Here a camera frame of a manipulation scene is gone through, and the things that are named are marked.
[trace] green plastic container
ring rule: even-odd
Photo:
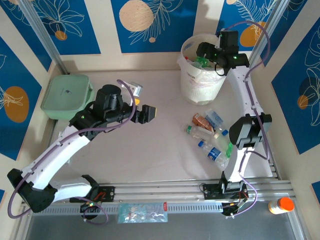
[[[86,75],[60,75],[49,84],[41,109],[54,120],[71,120],[95,96]]]

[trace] green bottle cap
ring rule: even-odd
[[[191,129],[192,129],[192,126],[188,126],[188,128],[186,129],[186,132],[190,134]]]

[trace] green lid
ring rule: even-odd
[[[84,109],[90,88],[85,75],[56,76],[48,87],[42,103],[43,110],[78,111]]]
[[[188,128],[186,129],[186,132],[190,134],[191,129],[192,129],[192,126],[188,126]]]

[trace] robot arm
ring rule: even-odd
[[[138,97],[141,86],[136,83],[128,83],[131,92]],[[121,89],[115,85],[105,85],[97,92],[94,102],[89,103],[86,108],[79,111],[71,120],[68,127],[58,139],[44,151],[34,162],[22,170],[12,169],[7,177],[13,187],[21,182],[27,174],[18,190],[19,195],[30,206],[35,213],[43,211],[51,203],[73,197],[86,197],[93,200],[98,194],[99,185],[89,175],[64,182],[51,181],[57,171],[81,148],[90,143],[101,130],[111,123],[121,123],[130,117],[134,99],[123,95],[129,102],[123,101]],[[135,109],[130,119],[134,123],[148,123],[156,116],[156,108],[148,105],[142,106],[142,111]],[[79,130],[92,129],[84,133],[76,134]]]
[[[218,65],[223,68],[224,75],[236,95],[240,118],[229,130],[230,141],[236,147],[233,148],[219,184],[203,186],[204,198],[210,200],[228,199],[232,194],[234,194],[233,197],[239,198],[239,192],[247,190],[241,176],[244,176],[251,151],[263,140],[256,112],[265,132],[268,131],[272,122],[271,115],[264,114],[256,97],[251,77],[247,76],[250,70],[249,61],[246,54],[239,53],[238,32],[221,31],[218,42],[219,46],[202,42],[196,53],[199,57],[215,63],[215,67]]]

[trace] white floor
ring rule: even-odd
[[[95,91],[117,79],[143,86],[140,106],[157,107],[150,123],[130,122],[110,133],[100,133],[77,152],[55,176],[68,179],[89,174],[98,183],[219,179],[221,169],[199,149],[198,141],[182,131],[195,113],[214,109],[230,127],[239,117],[237,101],[226,80],[213,103],[195,106],[180,94],[180,71],[87,72]],[[56,138],[68,122],[59,121]],[[263,153],[262,146],[258,152]],[[271,177],[269,163],[252,155],[245,177]]]

